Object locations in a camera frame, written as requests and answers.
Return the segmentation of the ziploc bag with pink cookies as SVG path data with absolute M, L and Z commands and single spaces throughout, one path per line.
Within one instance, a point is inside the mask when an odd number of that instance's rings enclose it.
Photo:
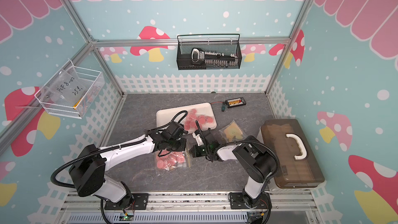
M 219 133 L 226 143 L 242 141 L 247 137 L 246 133 L 240 128 L 235 120 L 220 129 Z
M 185 151 L 156 151 L 154 164 L 158 172 L 187 169 L 191 167 L 191 157 Z

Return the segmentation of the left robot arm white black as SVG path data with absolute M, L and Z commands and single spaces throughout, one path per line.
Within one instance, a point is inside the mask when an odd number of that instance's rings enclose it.
M 106 176 L 106 171 L 135 157 L 156 151 L 184 151 L 188 133 L 183 124 L 172 121 L 162 127 L 147 130 L 133 140 L 114 146 L 86 146 L 78 158 L 56 169 L 50 180 L 54 185 L 75 189 L 80 197 L 96 196 L 121 209 L 134 203 L 128 186 Z

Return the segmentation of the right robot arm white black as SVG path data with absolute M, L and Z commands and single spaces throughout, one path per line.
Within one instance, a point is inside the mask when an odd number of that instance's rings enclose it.
M 196 130 L 192 135 L 197 142 L 189 150 L 193 157 L 205 157 L 210 162 L 236 160 L 248 174 L 243 192 L 230 193 L 231 208 L 271 207 L 269 195 L 264 190 L 280 170 L 279 158 L 272 149 L 253 136 L 220 144 L 210 130 Z

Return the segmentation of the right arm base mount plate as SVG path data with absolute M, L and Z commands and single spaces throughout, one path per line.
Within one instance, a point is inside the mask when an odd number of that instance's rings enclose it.
M 228 194 L 231 209 L 272 209 L 271 199 L 268 193 L 261 193 L 252 199 L 242 192 L 230 192 Z

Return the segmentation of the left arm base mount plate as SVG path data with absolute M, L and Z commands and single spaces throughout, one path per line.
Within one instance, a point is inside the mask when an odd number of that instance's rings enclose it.
M 148 204 L 149 194 L 147 193 L 133 193 L 131 199 L 128 200 L 126 197 L 118 203 L 106 201 L 105 210 L 146 210 Z

